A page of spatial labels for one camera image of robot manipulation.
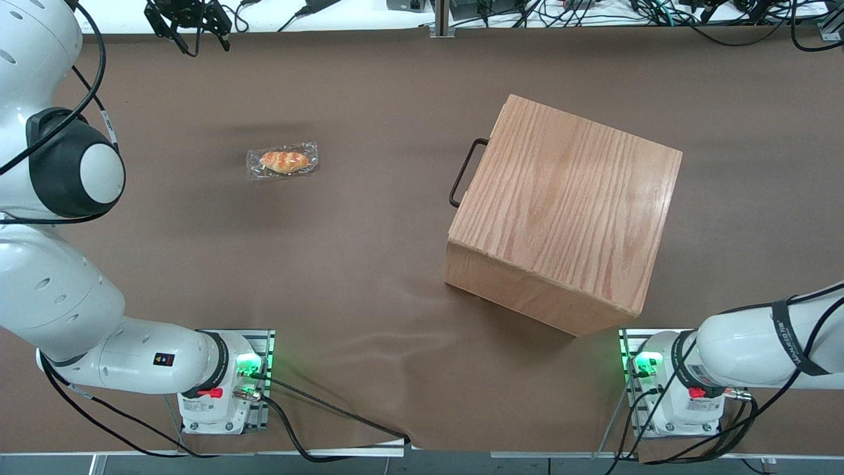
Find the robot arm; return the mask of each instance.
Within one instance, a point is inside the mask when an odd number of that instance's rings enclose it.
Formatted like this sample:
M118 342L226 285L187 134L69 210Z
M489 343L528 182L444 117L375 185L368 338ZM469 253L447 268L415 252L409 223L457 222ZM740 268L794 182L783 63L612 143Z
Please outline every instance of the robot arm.
M844 308L836 306L841 298L844 282L789 299L796 345L784 336L785 323L772 319L771 306L713 315L697 331L697 349L685 366L720 386L782 387L801 364L799 353L815 324L831 310L810 355L829 374L802 372L792 388L844 389Z
M63 0L0 0L0 31L0 326L70 383L179 393L190 432L240 433L249 402L234 388L254 388L246 376L262 365L245 338L128 318L120 291L55 227L22 224L105 214L125 170L83 118L7 165L68 115L52 97L82 33Z
M806 358L804 348L819 322ZM646 398L652 436L711 435L731 389L782 388L795 369L801 373L792 388L844 389L842 348L844 282L839 282L779 303L713 315L699 330L659 332L629 365L643 391L667 388L662 398Z

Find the table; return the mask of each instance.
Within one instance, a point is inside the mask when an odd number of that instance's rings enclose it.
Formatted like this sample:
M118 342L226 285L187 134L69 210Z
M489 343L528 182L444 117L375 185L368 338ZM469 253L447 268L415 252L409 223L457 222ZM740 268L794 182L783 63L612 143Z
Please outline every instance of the table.
M801 31L804 42L815 35ZM801 53L780 34L722 48L681 29L460 36L249 35L196 59L167 41L111 38L100 97L126 161L126 193L104 218L68 227L68 239L122 289L128 315L274 328L276 375L431 450L592 453L624 384L615 329L575 339L443 284L449 188L508 94L684 152L632 326L693 327L841 278L840 51ZM78 64L93 71L93 46ZM82 92L69 80L57 103L71 106ZM100 126L95 110L87 116ZM247 149L303 140L320 145L321 170L247 182ZM280 244L290 247L270 250ZM266 292L270 283L307 290ZM62 404L33 353L0 332L0 377L25 383L0 386L0 452L125 450ZM93 392L172 427L160 396ZM387 439L279 399L306 447ZM737 451L844 455L844 424L829 410L843 401L841 392L789 392ZM171 449L91 412L145 448ZM290 449L277 423L188 444ZM666 450L652 446L642 449Z

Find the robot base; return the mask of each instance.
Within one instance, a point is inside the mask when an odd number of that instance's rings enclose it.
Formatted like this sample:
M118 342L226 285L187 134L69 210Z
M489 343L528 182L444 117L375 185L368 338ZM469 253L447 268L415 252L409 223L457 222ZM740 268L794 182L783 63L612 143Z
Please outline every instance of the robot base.
M622 330L622 356L627 362L628 374L648 373L647 377L631 377L632 402L651 389L668 387L659 406L659 394L645 396L635 408L634 427L644 429L643 439L659 437L708 437L717 432L723 415L724 396L692 398L689 389L677 378L668 385L674 374L672 346L679 336L678 330ZM642 425L653 412L647 427Z
M267 355L267 368L272 362L271 330L211 330L219 333L229 349L225 377L213 394L197 398L178 395L179 413L184 434L243 434L266 427L266 407L235 398L235 390L264 390L264 382L247 378L254 370L265 370L260 354Z

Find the wooden box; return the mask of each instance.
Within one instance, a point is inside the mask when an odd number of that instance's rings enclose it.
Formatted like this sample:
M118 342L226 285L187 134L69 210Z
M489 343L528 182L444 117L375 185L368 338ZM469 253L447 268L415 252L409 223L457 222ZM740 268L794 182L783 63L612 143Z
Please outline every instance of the wooden box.
M634 319L681 156L510 96L448 231L446 282L575 336Z

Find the plastic bag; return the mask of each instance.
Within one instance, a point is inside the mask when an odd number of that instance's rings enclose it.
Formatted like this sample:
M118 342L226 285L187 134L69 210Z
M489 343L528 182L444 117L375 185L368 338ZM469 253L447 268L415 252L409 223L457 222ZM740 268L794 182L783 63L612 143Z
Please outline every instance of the plastic bag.
M294 152L294 154L301 154L307 159L307 164L293 172L276 172L261 162L261 157L269 152ZM299 156L283 155L282 157L292 160L295 167L300 166L300 164L295 164L295 159L299 158ZM265 162L269 163L273 160L273 158L276 157L268 156ZM319 149L317 148L317 144L313 142L305 142L303 144L282 145L271 149L249 150L246 153L246 169L249 173L248 179L250 181L287 180L290 178L302 177L319 169Z

